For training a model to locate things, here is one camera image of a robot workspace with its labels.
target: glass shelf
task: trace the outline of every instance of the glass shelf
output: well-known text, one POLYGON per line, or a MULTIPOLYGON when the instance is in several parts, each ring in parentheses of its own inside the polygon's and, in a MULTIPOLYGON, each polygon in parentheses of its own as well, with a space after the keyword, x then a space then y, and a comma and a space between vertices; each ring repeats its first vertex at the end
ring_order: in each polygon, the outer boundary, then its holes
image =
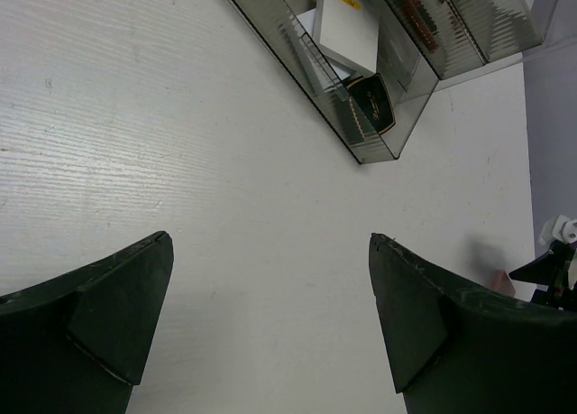
POLYGON ((389 92, 396 124, 379 134, 297 19, 316 0, 231 0, 361 164, 396 160, 435 91, 438 77, 384 0, 377 71, 389 92))
POLYGON ((361 164, 400 157, 436 90, 577 42, 572 0, 364 0, 396 124, 377 133, 297 15, 316 0, 231 0, 361 164))

